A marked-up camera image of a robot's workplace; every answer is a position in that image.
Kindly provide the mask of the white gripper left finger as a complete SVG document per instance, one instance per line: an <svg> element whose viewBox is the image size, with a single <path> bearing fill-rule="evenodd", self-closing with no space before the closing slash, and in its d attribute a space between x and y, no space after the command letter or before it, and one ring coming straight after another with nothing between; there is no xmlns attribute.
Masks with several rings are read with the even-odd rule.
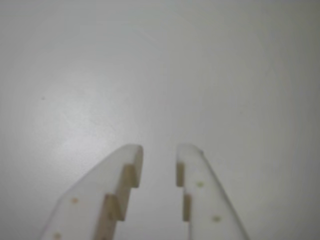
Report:
<svg viewBox="0 0 320 240"><path fill-rule="evenodd" d="M112 240L138 188L143 147L126 144L103 159L58 200L42 240Z"/></svg>

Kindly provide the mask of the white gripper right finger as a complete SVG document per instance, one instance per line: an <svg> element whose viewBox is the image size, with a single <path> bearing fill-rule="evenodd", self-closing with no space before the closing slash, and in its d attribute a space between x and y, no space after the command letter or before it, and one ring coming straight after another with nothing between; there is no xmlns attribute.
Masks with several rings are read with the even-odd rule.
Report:
<svg viewBox="0 0 320 240"><path fill-rule="evenodd" d="M193 144L177 147L176 185L183 188L182 219L188 223L188 239L249 239L204 152Z"/></svg>

